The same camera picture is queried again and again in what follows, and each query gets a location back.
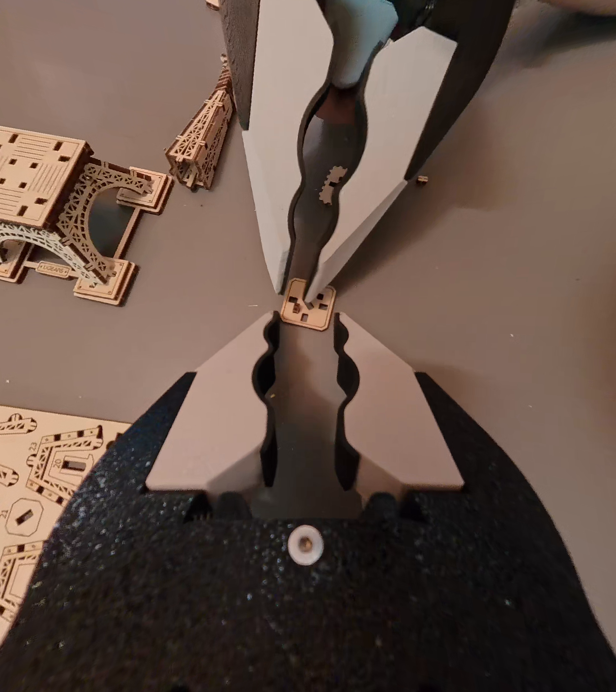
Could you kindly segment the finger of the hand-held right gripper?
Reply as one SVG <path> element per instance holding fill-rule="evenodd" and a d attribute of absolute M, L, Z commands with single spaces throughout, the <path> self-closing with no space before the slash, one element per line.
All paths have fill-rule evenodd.
<path fill-rule="evenodd" d="M 363 155 L 338 195 L 336 227 L 306 288 L 313 300 L 349 261 L 406 185 L 406 172 L 457 43 L 420 27 L 382 48 L 365 81 Z"/>
<path fill-rule="evenodd" d="M 304 186 L 303 140 L 329 83 L 334 37 L 317 1 L 261 1 L 249 127 L 242 134 L 265 262 L 285 289 Z"/>

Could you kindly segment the small square wooden plate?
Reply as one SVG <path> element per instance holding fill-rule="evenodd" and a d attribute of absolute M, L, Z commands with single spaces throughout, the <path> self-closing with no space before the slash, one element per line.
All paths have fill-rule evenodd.
<path fill-rule="evenodd" d="M 287 324 L 295 324 L 320 332 L 325 331 L 334 310 L 336 291 L 329 285 L 318 292 L 312 301 L 305 302 L 303 300 L 305 284 L 306 282 L 299 278 L 289 281 L 280 319 Z"/>

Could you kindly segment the wooden tower model spire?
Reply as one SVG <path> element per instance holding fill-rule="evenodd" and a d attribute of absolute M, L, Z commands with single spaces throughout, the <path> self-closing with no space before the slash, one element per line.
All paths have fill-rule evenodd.
<path fill-rule="evenodd" d="M 183 131 L 165 151 L 170 173 L 188 189 L 212 186 L 219 156 L 233 115 L 234 100 L 228 57 L 222 54 L 222 71 L 206 99 Z"/>

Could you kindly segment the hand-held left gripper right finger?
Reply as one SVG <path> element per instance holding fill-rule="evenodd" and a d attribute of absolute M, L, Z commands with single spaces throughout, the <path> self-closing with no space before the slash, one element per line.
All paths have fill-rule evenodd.
<path fill-rule="evenodd" d="M 414 369 L 345 313 L 334 321 L 337 381 L 335 471 L 362 500 L 410 491 L 458 491 L 464 480 Z"/>

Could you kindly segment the wooden puzzle parts sheet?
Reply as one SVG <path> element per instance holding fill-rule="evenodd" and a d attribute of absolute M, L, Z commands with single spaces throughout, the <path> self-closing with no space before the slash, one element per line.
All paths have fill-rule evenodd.
<path fill-rule="evenodd" d="M 61 513 L 129 426 L 0 405 L 0 643 Z"/>

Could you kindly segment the small notched wooden piece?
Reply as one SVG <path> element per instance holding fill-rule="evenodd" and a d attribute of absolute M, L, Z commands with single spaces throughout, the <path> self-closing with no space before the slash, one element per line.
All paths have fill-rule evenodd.
<path fill-rule="evenodd" d="M 335 191 L 347 175 L 348 169 L 343 166 L 335 165 L 330 168 L 321 186 L 318 198 L 323 205 L 332 206 Z"/>

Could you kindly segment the wooden tower model base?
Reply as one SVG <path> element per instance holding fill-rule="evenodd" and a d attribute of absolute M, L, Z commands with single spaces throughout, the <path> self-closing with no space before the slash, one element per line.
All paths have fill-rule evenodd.
<path fill-rule="evenodd" d="M 0 280 L 16 284 L 33 269 L 75 280 L 76 297 L 121 305 L 137 272 L 125 250 L 141 214 L 160 214 L 172 186 L 169 174 L 95 158 L 87 141 L 0 126 Z M 110 253 L 89 223 L 109 191 L 131 212 Z"/>

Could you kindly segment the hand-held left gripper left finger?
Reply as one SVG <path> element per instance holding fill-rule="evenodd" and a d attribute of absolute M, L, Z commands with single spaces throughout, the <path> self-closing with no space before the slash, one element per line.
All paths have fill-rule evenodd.
<path fill-rule="evenodd" d="M 273 486 L 278 446 L 266 393 L 276 379 L 279 321 L 276 311 L 261 316 L 198 368 L 149 472 L 149 490 L 216 498 Z"/>

